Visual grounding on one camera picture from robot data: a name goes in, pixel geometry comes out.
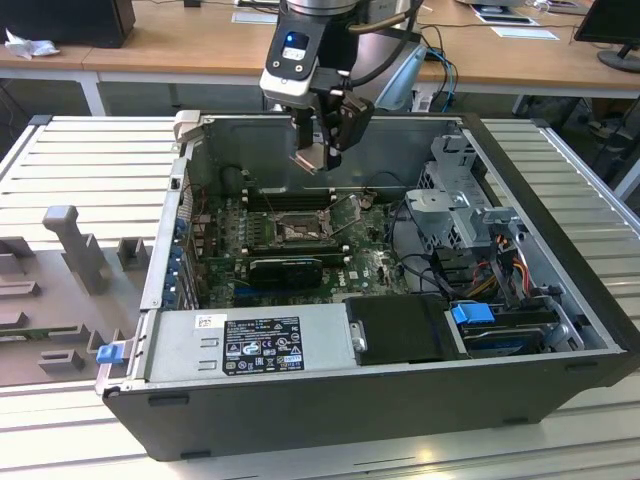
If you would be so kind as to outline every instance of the slotted aluminum surface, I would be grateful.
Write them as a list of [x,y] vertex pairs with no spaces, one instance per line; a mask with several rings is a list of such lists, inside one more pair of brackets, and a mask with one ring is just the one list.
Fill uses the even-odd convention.
[[153,245],[179,156],[171,117],[54,117],[30,129],[22,150],[3,162],[0,236],[22,236],[33,250],[59,249],[42,219],[51,205],[75,205],[80,231],[100,246],[122,237]]
[[[551,129],[529,121],[485,125],[620,306],[640,326],[640,239],[635,215]],[[509,200],[491,175],[500,202]]]

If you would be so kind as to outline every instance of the blue latch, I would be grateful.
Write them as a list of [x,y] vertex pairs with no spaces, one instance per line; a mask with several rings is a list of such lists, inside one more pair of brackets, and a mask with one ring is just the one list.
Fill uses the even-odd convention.
[[180,262],[176,258],[169,257],[169,260],[167,262],[167,267],[168,267],[167,271],[169,273],[178,272],[180,271]]
[[177,245],[172,245],[169,250],[169,256],[171,258],[180,258],[184,254],[184,248],[178,247]]
[[172,273],[168,273],[164,276],[164,284],[170,287],[175,287],[177,281],[178,277],[176,275],[173,275]]
[[187,222],[184,220],[184,218],[180,218],[180,217],[176,218],[175,226],[176,226],[176,232],[175,232],[176,235],[181,235],[187,231]]
[[496,321],[486,303],[459,303],[451,309],[456,324],[493,323]]
[[96,362],[102,363],[124,363],[124,343],[112,343],[102,345],[98,349]]

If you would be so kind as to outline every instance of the power supply label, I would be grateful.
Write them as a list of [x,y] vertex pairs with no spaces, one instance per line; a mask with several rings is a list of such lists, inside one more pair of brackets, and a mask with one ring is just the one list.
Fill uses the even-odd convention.
[[304,370],[299,317],[228,320],[224,324],[227,375]]

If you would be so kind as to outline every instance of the black cable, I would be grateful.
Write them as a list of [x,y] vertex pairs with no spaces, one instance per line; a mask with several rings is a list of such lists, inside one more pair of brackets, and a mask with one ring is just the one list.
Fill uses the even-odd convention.
[[369,187],[369,183],[371,182],[371,180],[373,180],[374,178],[376,178],[379,175],[389,175],[390,177],[393,177],[395,179],[396,182],[398,182],[400,185],[402,185],[404,188],[406,188],[407,190],[410,190],[411,187],[408,187],[402,180],[400,180],[400,177],[398,177],[398,175],[396,175],[395,173],[393,173],[390,170],[380,170],[376,173],[374,173],[373,175],[371,175],[369,178],[367,178],[363,183],[362,183],[362,188],[366,189]]
[[438,28],[437,25],[424,25],[420,28],[420,34],[422,36],[422,38],[424,39],[425,43],[427,44],[427,47],[431,48],[431,45],[429,44],[429,40],[427,40],[427,38],[425,37],[425,35],[422,33],[423,31],[429,29],[429,28],[433,28],[436,31],[436,34],[438,35],[438,43],[440,45],[440,55],[442,56],[442,58],[444,59],[444,61],[441,61],[440,63],[442,64],[442,68],[444,70],[444,79],[442,81],[442,85],[440,85],[440,88],[438,88],[438,90],[436,91],[435,95],[433,96],[433,98],[431,99],[431,104],[433,105],[438,98],[440,98],[440,95],[442,94],[442,92],[444,91],[445,86],[447,85],[447,82],[449,80],[449,68],[453,69],[455,71],[455,83],[453,84],[453,88],[450,90],[450,95],[447,96],[447,101],[445,101],[445,104],[443,106],[443,111],[446,110],[447,108],[449,108],[451,105],[451,101],[453,101],[453,95],[456,91],[456,89],[458,88],[458,79],[459,79],[459,75],[458,75],[458,67],[456,67],[456,65],[447,58],[447,52],[444,49],[444,42],[442,40],[442,32],[440,32],[440,29]]
[[[424,42],[427,44],[427,47],[431,48],[431,45],[429,44],[429,40],[427,40],[427,37],[425,37],[424,34],[422,34],[422,33],[420,34],[420,36],[422,37]],[[444,50],[442,48],[442,38],[440,40],[440,52],[442,53],[442,55],[444,55]],[[438,88],[438,90],[436,91],[435,95],[431,99],[431,104],[432,105],[435,103],[435,101],[438,99],[438,97],[440,97],[440,94],[444,90],[444,87],[447,84],[447,80],[449,79],[449,70],[448,70],[446,64],[444,62],[440,62],[440,64],[442,65],[442,68],[444,69],[444,80],[442,81],[442,85],[440,85],[440,88]]]
[[624,114],[624,117],[622,117],[622,121],[620,122],[620,125],[618,125],[618,127],[613,131],[613,133],[611,135],[609,135],[609,138],[607,139],[605,144],[602,145],[602,148],[600,148],[600,151],[598,152],[598,154],[596,155],[596,158],[593,160],[593,163],[591,164],[591,168],[595,168],[596,167],[596,165],[598,164],[598,161],[600,160],[600,157],[602,156],[604,151],[607,149],[607,147],[609,145],[611,145],[611,142],[612,142],[613,138],[618,134],[620,129],[625,125],[625,123],[629,119],[629,116],[636,109],[636,107],[638,106],[639,102],[640,102],[640,95],[638,95],[638,98],[636,98],[634,100],[633,104],[627,110],[627,113]]
[[241,4],[238,7],[260,7],[264,9],[275,9],[280,8],[280,5],[275,5],[273,2],[261,2],[259,0],[242,0]]
[[[134,1],[144,1],[144,2],[151,2],[151,3],[155,3],[156,5],[163,5],[165,3],[177,3],[177,2],[184,2],[184,0],[134,0]],[[209,3],[211,5],[225,5],[225,6],[230,6],[233,7],[235,6],[235,3],[233,2],[216,2],[216,1],[212,1],[212,0],[200,0],[200,3]]]
[[393,62],[396,61],[396,59],[400,56],[400,54],[404,50],[404,47],[407,45],[407,42],[409,41],[409,37],[411,36],[411,33],[413,31],[413,26],[415,25],[416,19],[418,17],[418,10],[420,9],[421,5],[422,5],[422,0],[414,0],[414,4],[411,7],[412,13],[411,13],[411,16],[409,17],[407,28],[402,34],[402,37],[400,38],[400,42],[398,43],[396,48],[393,50],[393,52],[391,52],[391,55],[389,55],[389,57],[387,57],[387,59],[384,62],[382,62],[380,65],[378,65],[376,68],[374,68],[371,72],[369,72],[365,76],[352,80],[351,81],[352,88],[360,87],[366,83],[369,83],[371,80],[381,75],[387,68],[391,66],[391,64],[393,64]]
[[[444,23],[419,23],[418,26],[434,26],[443,28],[468,28],[468,27],[497,27],[495,23],[467,23],[464,25],[444,24]],[[578,28],[580,25],[526,25],[527,28]]]
[[420,272],[418,272],[416,269],[414,269],[413,267],[408,266],[406,263],[404,263],[404,260],[406,258],[411,258],[411,257],[420,257],[422,259],[428,259],[429,255],[426,253],[420,254],[420,253],[410,253],[408,255],[403,256],[402,258],[398,258],[398,253],[396,252],[395,247],[393,246],[393,232],[396,228],[396,222],[398,221],[398,215],[400,214],[400,210],[402,210],[402,207],[405,207],[408,211],[409,214],[411,216],[411,219],[414,221],[415,223],[415,219],[413,218],[413,215],[411,214],[411,210],[409,209],[407,202],[406,201],[402,201],[400,202],[400,204],[398,205],[398,207],[396,208],[396,211],[394,212],[393,215],[393,220],[391,220],[391,225],[389,226],[389,247],[391,250],[391,254],[394,257],[394,259],[396,259],[396,261],[402,265],[404,267],[404,269],[409,272],[409,273],[413,273],[416,277],[420,278],[421,280],[424,280],[426,282],[431,283],[432,285],[434,285],[435,287],[439,287],[439,285],[436,283],[435,280],[429,278],[429,277],[425,277],[423,274],[421,274]]
[[442,278],[442,276],[439,273],[434,272],[433,278],[435,278],[438,286],[442,288],[445,292],[447,292],[447,294],[451,297],[452,300],[456,298],[460,300],[467,300],[467,296],[463,292],[459,292],[455,288],[453,288],[451,285],[449,285],[449,283],[444,278]]
[[250,8],[252,10],[255,10],[256,12],[266,13],[267,15],[277,15],[278,14],[278,12],[275,9],[275,7],[274,7],[274,10],[266,10],[267,7],[260,8],[260,7],[254,7],[254,6],[251,6],[251,5],[246,5],[246,8]]
[[424,275],[425,273],[427,273],[429,270],[431,270],[431,266],[429,266],[429,267],[425,268],[425,269],[420,273],[420,292],[424,292],[424,290],[422,289],[422,280],[424,280],[424,279],[422,278],[422,275]]
[[498,281],[498,285],[504,295],[504,301],[507,307],[514,308],[520,306],[520,300],[511,292],[509,288],[509,276],[505,275],[502,271],[500,264],[498,263],[498,242],[494,241],[494,236],[491,234],[491,247],[489,254],[489,265],[493,274]]

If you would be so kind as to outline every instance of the aluminum profile table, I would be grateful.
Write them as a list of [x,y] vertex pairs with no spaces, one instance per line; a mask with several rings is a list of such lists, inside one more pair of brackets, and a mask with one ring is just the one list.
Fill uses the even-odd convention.
[[[551,128],[529,120],[485,124],[578,251],[640,325],[640,222]],[[488,179],[508,205],[493,177]]]
[[[70,121],[76,120],[53,123],[70,128],[63,125]],[[115,128],[105,119],[95,122],[85,128],[102,133],[108,130],[99,124]],[[487,125],[627,313],[638,319],[635,217],[550,130],[527,121]],[[18,182],[15,175],[5,172],[5,177]],[[496,194],[504,200],[499,188]],[[612,388],[581,393],[538,425],[158,463],[103,406],[93,382],[36,385],[0,392],[0,478],[638,478],[638,425],[640,376],[635,374]]]
[[153,243],[173,160],[171,117],[53,117],[29,125],[0,164],[0,234],[33,250],[57,244],[42,225],[50,205],[73,204],[100,246],[125,236]]

